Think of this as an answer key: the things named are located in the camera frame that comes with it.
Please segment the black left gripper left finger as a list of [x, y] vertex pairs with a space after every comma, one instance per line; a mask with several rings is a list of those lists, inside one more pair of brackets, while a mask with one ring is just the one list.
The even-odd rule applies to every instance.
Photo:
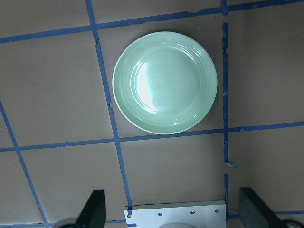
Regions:
[[106, 222], [105, 191], [93, 190], [77, 218], [57, 222], [55, 228], [104, 228]]

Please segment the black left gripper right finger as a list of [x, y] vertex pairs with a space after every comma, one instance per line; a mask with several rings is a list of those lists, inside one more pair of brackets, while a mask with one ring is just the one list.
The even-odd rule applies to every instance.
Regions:
[[304, 226], [296, 220], [281, 220], [252, 188], [245, 187], [239, 190], [239, 219], [245, 228], [302, 228]]

